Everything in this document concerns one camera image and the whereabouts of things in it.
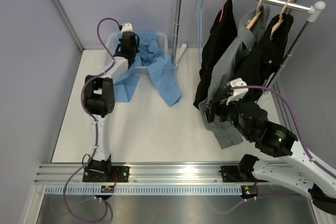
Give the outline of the wooden hanger with grey shirt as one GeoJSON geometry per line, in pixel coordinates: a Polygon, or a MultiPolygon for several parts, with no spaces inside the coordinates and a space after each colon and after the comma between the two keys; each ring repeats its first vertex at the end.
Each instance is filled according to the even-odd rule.
{"type": "Polygon", "coordinates": [[[252,19],[247,23],[246,28],[251,30],[253,25],[255,24],[255,22],[257,21],[257,19],[259,18],[260,14],[261,14],[261,10],[260,10],[260,6],[263,0],[259,0],[257,8],[256,8],[256,12],[255,15],[252,17],[252,19]]]}

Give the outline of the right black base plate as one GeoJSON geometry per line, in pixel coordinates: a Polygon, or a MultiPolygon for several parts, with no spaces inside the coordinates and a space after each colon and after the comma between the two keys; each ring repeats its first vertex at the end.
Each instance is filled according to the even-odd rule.
{"type": "Polygon", "coordinates": [[[224,183],[251,183],[253,178],[245,178],[240,175],[237,165],[224,165],[218,171],[224,183]]]}

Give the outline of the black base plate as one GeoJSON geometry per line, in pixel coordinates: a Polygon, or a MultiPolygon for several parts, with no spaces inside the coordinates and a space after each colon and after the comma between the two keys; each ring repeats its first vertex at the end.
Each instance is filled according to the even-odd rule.
{"type": "Polygon", "coordinates": [[[253,178],[245,178],[240,175],[237,165],[224,165],[218,171],[224,183],[251,183],[253,178]]]}
{"type": "Polygon", "coordinates": [[[110,166],[105,171],[89,168],[84,169],[82,181],[84,183],[127,183],[129,180],[129,166],[110,166]]]}

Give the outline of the black shirt on wooden hanger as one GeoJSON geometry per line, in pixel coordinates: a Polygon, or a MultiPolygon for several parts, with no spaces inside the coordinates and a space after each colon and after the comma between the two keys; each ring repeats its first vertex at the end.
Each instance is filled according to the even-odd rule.
{"type": "Polygon", "coordinates": [[[253,25],[253,29],[261,31],[257,42],[251,52],[245,56],[234,71],[234,78],[242,78],[248,86],[263,86],[270,76],[275,73],[282,63],[288,34],[294,22],[290,14],[282,15],[282,22],[275,32],[272,28],[279,21],[279,16],[274,16],[268,26],[262,23],[253,25]]]}

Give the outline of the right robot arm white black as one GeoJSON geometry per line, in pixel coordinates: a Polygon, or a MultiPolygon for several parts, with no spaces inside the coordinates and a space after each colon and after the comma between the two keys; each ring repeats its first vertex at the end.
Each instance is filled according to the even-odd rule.
{"type": "Polygon", "coordinates": [[[335,215],[335,178],[316,164],[297,136],[280,124],[268,120],[266,110],[254,102],[232,102],[222,120],[229,122],[255,148],[293,166],[296,171],[276,167],[251,154],[245,154],[235,170],[222,169],[225,177],[244,182],[271,182],[311,200],[320,210],[335,215]]]}

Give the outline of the white plastic basket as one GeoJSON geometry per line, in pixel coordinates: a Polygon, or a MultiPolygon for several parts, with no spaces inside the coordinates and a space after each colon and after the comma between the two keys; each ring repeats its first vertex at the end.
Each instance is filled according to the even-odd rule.
{"type": "MultiPolygon", "coordinates": [[[[115,49],[117,45],[119,44],[119,38],[121,38],[121,33],[114,33],[111,34],[108,37],[108,40],[106,42],[106,47],[110,50],[110,52],[113,54],[115,53],[115,49]]],[[[157,33],[156,34],[156,42],[158,47],[165,52],[168,52],[168,47],[167,47],[167,36],[164,33],[157,33]]],[[[106,53],[106,58],[105,58],[105,65],[107,66],[111,61],[111,57],[109,53],[106,53]]],[[[148,70],[146,66],[139,66],[134,69],[134,74],[148,74],[148,70]]]]}

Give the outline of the black shirt on pink hanger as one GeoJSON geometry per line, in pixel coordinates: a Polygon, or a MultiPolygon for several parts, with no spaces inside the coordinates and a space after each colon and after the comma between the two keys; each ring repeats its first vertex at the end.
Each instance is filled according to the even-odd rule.
{"type": "Polygon", "coordinates": [[[237,27],[233,13],[233,2],[227,0],[223,10],[220,10],[215,18],[209,38],[202,51],[202,63],[199,71],[200,82],[193,102],[196,108],[207,97],[214,66],[236,37],[237,27]]]}

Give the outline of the light blue shirt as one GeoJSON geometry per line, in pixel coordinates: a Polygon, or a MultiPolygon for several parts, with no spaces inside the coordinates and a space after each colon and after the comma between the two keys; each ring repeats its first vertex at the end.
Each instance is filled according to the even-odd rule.
{"type": "Polygon", "coordinates": [[[168,106],[173,106],[181,99],[182,92],[177,85],[171,56],[159,48],[156,32],[138,30],[135,33],[140,37],[139,52],[135,62],[114,84],[115,101],[131,101],[140,79],[135,68],[144,66],[161,98],[168,106]]]}

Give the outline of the blue wire hanger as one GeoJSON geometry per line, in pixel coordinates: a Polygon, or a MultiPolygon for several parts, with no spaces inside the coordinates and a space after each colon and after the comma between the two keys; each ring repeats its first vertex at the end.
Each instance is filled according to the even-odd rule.
{"type": "Polygon", "coordinates": [[[197,36],[198,36],[198,56],[199,62],[202,63],[202,51],[203,51],[203,4],[204,0],[197,0],[197,36]]]}

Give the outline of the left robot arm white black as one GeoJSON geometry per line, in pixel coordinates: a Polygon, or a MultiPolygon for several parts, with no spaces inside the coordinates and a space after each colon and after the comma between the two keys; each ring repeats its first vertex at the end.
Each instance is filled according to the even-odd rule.
{"type": "Polygon", "coordinates": [[[117,181],[109,148],[109,118],[116,103],[113,85],[134,63],[140,39],[135,32],[124,31],[119,42],[111,66],[97,77],[85,78],[82,102],[92,118],[93,154],[84,168],[83,182],[117,181]]]}

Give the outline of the metal clothes rack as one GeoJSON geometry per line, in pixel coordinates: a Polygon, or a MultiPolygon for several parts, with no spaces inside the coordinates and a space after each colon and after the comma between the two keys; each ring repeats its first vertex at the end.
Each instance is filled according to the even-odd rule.
{"type": "MultiPolygon", "coordinates": [[[[293,10],[298,10],[298,11],[305,12],[305,13],[308,14],[307,21],[303,25],[299,34],[297,35],[294,42],[292,43],[290,49],[286,53],[286,55],[283,59],[283,62],[280,65],[280,69],[274,74],[271,81],[268,83],[268,87],[271,88],[272,86],[274,86],[276,80],[278,79],[281,72],[285,68],[287,62],[289,61],[289,59],[292,57],[293,53],[297,49],[300,41],[302,40],[304,34],[307,31],[309,25],[314,23],[318,19],[321,12],[325,9],[326,4],[323,1],[318,1],[313,6],[306,7],[306,6],[302,6],[302,5],[293,3],[293,2],[287,3],[287,2],[284,2],[284,1],[281,1],[281,0],[254,0],[254,1],[262,1],[262,2],[265,2],[267,4],[271,4],[271,5],[275,5],[275,6],[281,6],[281,7],[285,7],[285,8],[289,8],[289,9],[293,9],[293,10]]],[[[178,36],[179,36],[179,31],[178,30],[179,30],[179,24],[180,24],[181,3],[182,3],[182,0],[176,0],[174,29],[173,29],[173,42],[172,42],[172,54],[171,54],[172,62],[173,62],[173,65],[175,65],[175,66],[177,66],[178,61],[180,60],[180,58],[182,57],[182,55],[183,55],[183,53],[186,49],[186,44],[182,44],[182,46],[180,48],[177,46],[178,36]]]]}

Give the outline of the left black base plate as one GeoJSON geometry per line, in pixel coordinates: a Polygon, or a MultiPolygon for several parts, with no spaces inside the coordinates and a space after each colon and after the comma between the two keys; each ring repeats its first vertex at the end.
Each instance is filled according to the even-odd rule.
{"type": "Polygon", "coordinates": [[[105,171],[89,168],[84,169],[82,181],[84,183],[127,183],[129,180],[129,166],[110,166],[105,171]]]}

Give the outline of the wooden hanger with black shirt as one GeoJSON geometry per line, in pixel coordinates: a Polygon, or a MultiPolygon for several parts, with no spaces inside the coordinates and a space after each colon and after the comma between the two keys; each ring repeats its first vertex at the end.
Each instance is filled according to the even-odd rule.
{"type": "Polygon", "coordinates": [[[279,19],[278,21],[273,25],[272,29],[271,29],[271,33],[270,33],[270,39],[272,40],[273,35],[275,33],[275,31],[280,27],[281,23],[283,22],[283,14],[287,8],[287,5],[289,3],[291,3],[292,0],[287,0],[286,3],[284,4],[284,6],[282,7],[280,14],[279,14],[279,19]]]}

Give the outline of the aluminium mounting rail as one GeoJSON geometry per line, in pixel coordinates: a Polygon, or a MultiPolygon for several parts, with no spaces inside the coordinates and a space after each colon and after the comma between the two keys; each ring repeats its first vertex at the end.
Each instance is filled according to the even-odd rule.
{"type": "MultiPolygon", "coordinates": [[[[237,163],[115,163],[129,166],[129,180],[122,185],[205,185],[220,184],[221,166],[237,163]]],[[[35,184],[65,184],[70,175],[81,167],[80,163],[40,164],[34,178],[35,184]]]]}

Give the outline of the grey shirt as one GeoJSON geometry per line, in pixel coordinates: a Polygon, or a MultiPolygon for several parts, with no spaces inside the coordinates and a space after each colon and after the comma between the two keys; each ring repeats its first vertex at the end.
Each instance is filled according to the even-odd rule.
{"type": "MultiPolygon", "coordinates": [[[[262,23],[267,25],[270,8],[268,6],[261,6],[260,10],[262,12],[257,19],[256,24],[258,26],[262,23]]],[[[221,149],[238,145],[243,142],[243,139],[240,133],[229,122],[220,122],[218,116],[215,117],[214,122],[208,123],[205,115],[206,107],[210,102],[218,102],[218,99],[224,96],[226,84],[233,77],[235,67],[237,67],[240,61],[251,52],[261,31],[265,31],[263,28],[261,31],[258,31],[256,28],[252,28],[251,30],[246,28],[247,23],[255,15],[255,12],[255,9],[251,10],[243,16],[239,23],[236,23],[237,37],[214,66],[211,83],[207,91],[207,97],[204,101],[198,104],[197,108],[201,114],[205,128],[208,131],[213,132],[221,149]]]]}

